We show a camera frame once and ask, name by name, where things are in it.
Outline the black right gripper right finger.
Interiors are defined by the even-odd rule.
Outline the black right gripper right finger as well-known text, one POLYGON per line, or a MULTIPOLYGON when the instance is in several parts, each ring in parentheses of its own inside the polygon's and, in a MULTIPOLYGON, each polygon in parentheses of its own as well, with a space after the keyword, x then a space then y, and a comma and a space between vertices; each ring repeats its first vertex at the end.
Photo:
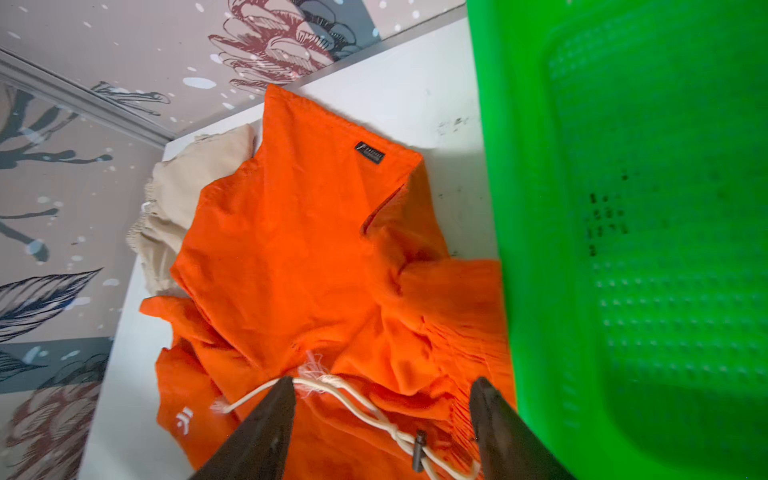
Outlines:
POLYGON ((469 407, 486 480, 574 479, 485 377, 473 382, 469 407))

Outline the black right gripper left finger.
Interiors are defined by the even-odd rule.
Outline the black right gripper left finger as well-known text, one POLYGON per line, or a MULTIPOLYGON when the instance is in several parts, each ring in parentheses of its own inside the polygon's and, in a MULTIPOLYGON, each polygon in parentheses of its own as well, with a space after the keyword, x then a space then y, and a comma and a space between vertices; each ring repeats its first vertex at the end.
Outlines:
POLYGON ((293 380, 283 377, 191 479, 281 479, 295 410, 293 380))

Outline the orange shorts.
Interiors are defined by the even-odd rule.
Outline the orange shorts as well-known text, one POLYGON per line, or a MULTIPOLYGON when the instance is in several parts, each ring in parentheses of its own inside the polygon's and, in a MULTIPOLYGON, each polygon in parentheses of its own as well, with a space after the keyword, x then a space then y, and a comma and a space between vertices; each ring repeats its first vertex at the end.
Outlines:
POLYGON ((461 472, 480 459, 473 381, 515 398, 500 264, 451 255, 421 154, 280 87, 254 157, 202 190, 171 273, 184 296, 141 310, 172 327, 157 421, 194 469, 266 382, 312 367, 461 472))

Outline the beige shorts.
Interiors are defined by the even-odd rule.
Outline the beige shorts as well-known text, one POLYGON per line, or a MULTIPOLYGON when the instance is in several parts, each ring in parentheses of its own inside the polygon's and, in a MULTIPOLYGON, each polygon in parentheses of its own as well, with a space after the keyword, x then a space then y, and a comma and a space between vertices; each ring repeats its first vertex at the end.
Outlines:
POLYGON ((192 225, 201 191, 233 174, 253 156, 255 147, 256 132, 246 124, 200 135, 175 157, 154 166, 141 213, 126 237, 150 295, 185 295, 173 280, 171 267, 192 225))

